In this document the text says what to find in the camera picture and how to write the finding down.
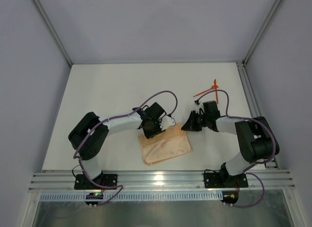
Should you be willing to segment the peach cloth napkin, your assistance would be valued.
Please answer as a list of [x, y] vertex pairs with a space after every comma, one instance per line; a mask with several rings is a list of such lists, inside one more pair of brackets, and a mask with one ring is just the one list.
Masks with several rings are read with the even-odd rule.
[[186, 131], [181, 129], [182, 126], [182, 123], [178, 123], [150, 139], [143, 134], [139, 135], [138, 142], [143, 162], [146, 165], [155, 165], [191, 153], [193, 150]]

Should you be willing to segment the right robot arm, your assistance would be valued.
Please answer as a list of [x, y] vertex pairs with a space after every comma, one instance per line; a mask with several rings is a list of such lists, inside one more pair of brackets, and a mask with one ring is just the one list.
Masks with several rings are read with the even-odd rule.
[[237, 136], [239, 152], [223, 163], [220, 170], [203, 172], [205, 188], [248, 187], [246, 172], [259, 162], [265, 162], [279, 153], [276, 141], [264, 117], [238, 119], [221, 116], [216, 101], [195, 102], [197, 109], [191, 111], [181, 130], [200, 132], [204, 127], [214, 132]]

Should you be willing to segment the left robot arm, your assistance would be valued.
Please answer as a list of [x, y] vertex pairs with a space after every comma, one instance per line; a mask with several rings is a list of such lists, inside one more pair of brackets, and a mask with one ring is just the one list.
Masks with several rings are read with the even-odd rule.
[[83, 174], [92, 181], [102, 174], [98, 154], [108, 136], [141, 129], [146, 139], [153, 138], [166, 130], [162, 125], [165, 116], [166, 111], [158, 103], [106, 119], [94, 112], [87, 113], [68, 136], [75, 150], [74, 158], [78, 159]]

